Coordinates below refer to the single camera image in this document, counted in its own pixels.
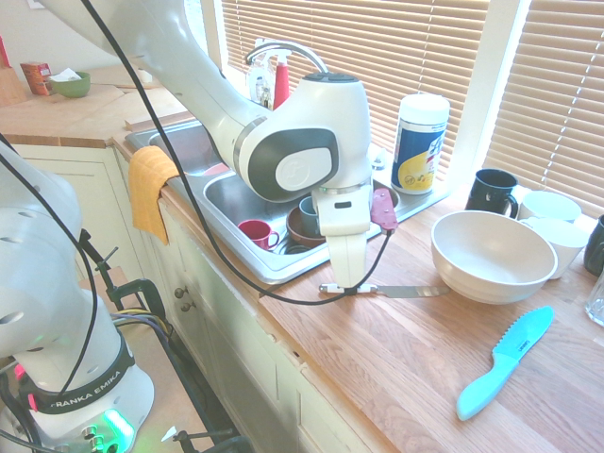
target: small box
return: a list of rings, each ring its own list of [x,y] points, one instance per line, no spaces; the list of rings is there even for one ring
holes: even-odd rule
[[[25,74],[31,92],[42,96],[53,94],[48,63],[38,63],[36,61],[21,63],[21,69],[23,69],[23,74]]]

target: red mug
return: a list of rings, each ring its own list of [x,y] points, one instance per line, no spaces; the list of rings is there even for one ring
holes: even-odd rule
[[[237,227],[239,227],[239,229],[245,233],[245,236],[251,239],[255,245],[264,250],[270,250],[279,243],[279,233],[273,231],[271,226],[262,220],[244,220],[238,224]],[[270,238],[273,235],[277,236],[277,240],[274,244],[269,245]]]

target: yellow towel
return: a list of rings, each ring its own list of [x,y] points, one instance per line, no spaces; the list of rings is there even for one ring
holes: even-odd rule
[[[178,176],[174,163],[157,146],[146,146],[134,153],[128,170],[132,224],[155,234],[168,244],[166,228],[159,213],[159,191],[166,181]]]

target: faucet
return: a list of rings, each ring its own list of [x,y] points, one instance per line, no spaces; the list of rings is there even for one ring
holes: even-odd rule
[[[254,50],[252,50],[249,54],[245,56],[245,63],[247,65],[252,64],[252,61],[259,54],[264,52],[268,52],[269,50],[290,50],[296,54],[299,54],[303,57],[309,59],[322,73],[328,73],[329,69],[324,64],[324,62],[319,58],[317,54],[311,51],[308,47],[298,44],[297,42],[291,41],[271,41],[265,42],[264,44],[259,45]]]

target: blue knife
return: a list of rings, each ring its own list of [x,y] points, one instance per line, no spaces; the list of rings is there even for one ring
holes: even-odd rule
[[[465,421],[491,402],[516,369],[520,359],[539,341],[554,320],[554,310],[529,311],[513,323],[493,349],[493,368],[468,385],[457,400],[457,415]]]

